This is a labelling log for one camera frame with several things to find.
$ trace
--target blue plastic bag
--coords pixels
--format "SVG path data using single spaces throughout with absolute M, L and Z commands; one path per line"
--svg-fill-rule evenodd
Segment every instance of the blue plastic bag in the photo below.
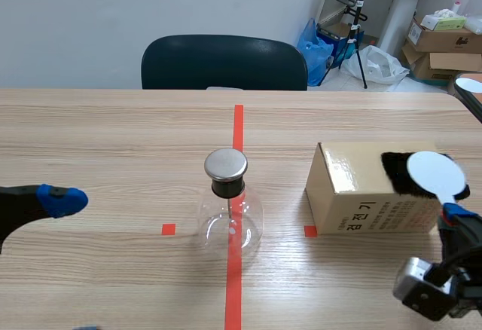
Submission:
M 326 44 L 316 36 L 315 19 L 308 21 L 307 27 L 298 41 L 297 49 L 303 54 L 308 66 L 308 85 L 316 87 L 326 72 L 326 62 L 333 52 L 333 45 Z

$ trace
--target red tape line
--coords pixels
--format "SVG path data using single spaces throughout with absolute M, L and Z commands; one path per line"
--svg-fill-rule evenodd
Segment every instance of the red tape line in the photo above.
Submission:
M 244 108 L 234 106 L 233 148 L 243 151 Z M 226 309 L 224 330 L 241 330 L 243 326 L 243 199 L 234 198 L 233 222 L 229 226 L 226 273 Z

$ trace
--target white plastic bag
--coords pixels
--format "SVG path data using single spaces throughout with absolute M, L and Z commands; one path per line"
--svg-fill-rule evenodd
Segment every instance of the white plastic bag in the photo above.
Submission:
M 380 84 L 394 84 L 408 75 L 410 70 L 404 68 L 400 62 L 385 51 L 375 46 L 368 46 L 360 51 L 361 64 L 365 79 Z M 358 79 L 362 78 L 358 57 L 353 54 L 348 60 L 343 61 L 341 71 L 351 74 Z
M 482 15 L 467 17 L 464 27 L 474 34 L 482 35 Z

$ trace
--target cardboard box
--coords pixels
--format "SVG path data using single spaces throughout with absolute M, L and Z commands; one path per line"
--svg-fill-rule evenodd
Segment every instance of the cardboard box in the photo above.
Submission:
M 445 31 L 461 29 L 464 27 L 465 21 L 467 21 L 467 19 L 463 16 L 443 18 L 434 15 L 426 15 L 420 25 L 432 31 Z
M 427 233 L 436 199 L 400 195 L 383 169 L 385 152 L 437 151 L 431 142 L 326 142 L 316 146 L 307 181 L 319 234 Z
M 423 53 L 482 53 L 482 35 L 467 29 L 431 31 L 413 19 L 407 38 Z
M 335 23 L 334 25 L 330 25 L 326 28 L 321 27 L 320 25 L 317 26 L 318 37 L 320 37 L 326 44 L 333 45 L 333 52 L 331 55 L 334 59 L 337 59 L 331 64 L 333 67 L 340 65 L 340 63 L 343 61 L 343 53 L 341 53 L 341 51 L 345 48 L 351 28 L 351 25 L 346 23 Z M 360 29 L 360 33 L 355 37 L 358 42 L 362 42 L 364 34 L 365 31 Z M 355 43 L 348 44 L 344 59 L 349 59 L 354 52 Z
M 482 55 L 475 53 L 420 53 L 412 45 L 401 49 L 410 74 L 416 80 L 431 85 L 447 86 L 459 72 L 482 70 Z

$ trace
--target black office chair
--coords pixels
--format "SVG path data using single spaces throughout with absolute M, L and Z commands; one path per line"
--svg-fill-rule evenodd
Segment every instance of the black office chair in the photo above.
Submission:
M 306 90 L 307 64 L 293 46 L 262 38 L 159 38 L 142 58 L 143 89 Z

